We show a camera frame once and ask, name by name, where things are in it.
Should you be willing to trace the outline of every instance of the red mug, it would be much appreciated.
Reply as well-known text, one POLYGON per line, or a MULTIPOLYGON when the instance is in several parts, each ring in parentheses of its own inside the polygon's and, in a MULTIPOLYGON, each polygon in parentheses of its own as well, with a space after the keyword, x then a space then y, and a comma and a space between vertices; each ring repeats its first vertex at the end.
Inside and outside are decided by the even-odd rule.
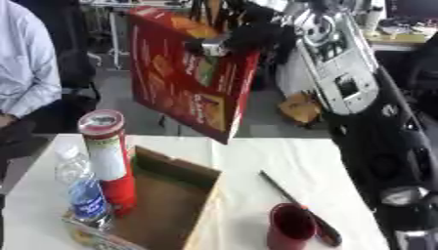
POLYGON ((270 223, 267 245, 271 250, 301 250, 317 232, 309 212, 290 203, 275 206, 270 223))

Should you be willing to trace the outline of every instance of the pringles can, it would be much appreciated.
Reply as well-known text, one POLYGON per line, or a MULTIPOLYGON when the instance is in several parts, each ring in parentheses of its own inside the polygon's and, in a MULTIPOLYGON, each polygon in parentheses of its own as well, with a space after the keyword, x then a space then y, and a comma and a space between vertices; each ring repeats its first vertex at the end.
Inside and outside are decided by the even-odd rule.
POLYGON ((137 201, 125 145, 124 122, 123 114, 110 109, 89 112, 78 122, 92 168, 116 216, 128 213, 137 201))

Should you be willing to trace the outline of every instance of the red cracker box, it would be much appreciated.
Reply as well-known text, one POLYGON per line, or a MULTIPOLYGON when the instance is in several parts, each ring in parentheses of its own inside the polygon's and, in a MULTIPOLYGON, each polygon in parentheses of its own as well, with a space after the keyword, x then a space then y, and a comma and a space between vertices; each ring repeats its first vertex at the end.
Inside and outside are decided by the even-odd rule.
POLYGON ((153 7, 129 13, 134 99, 223 144, 237 132, 258 52, 197 57, 190 38, 213 38, 204 24, 153 7))

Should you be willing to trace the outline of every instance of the water bottle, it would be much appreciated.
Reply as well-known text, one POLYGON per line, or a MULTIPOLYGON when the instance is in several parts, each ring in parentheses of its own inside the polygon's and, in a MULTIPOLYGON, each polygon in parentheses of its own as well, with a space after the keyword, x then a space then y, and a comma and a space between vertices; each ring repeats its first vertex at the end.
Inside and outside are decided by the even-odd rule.
POLYGON ((80 153, 77 146, 60 148, 58 156, 61 162, 55 170, 56 179, 67 186, 75 219, 93 228, 107 228, 110 224, 110 207, 87 156, 80 153))

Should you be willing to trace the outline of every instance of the blue bottle label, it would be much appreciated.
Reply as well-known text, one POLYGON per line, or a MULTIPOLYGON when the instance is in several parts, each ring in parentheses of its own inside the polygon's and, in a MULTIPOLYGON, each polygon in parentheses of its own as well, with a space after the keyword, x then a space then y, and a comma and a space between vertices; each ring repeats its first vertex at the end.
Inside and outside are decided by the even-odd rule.
POLYGON ((97 181, 79 183, 73 189, 76 195, 71 205, 76 217, 94 218, 106 211, 106 201, 97 181))

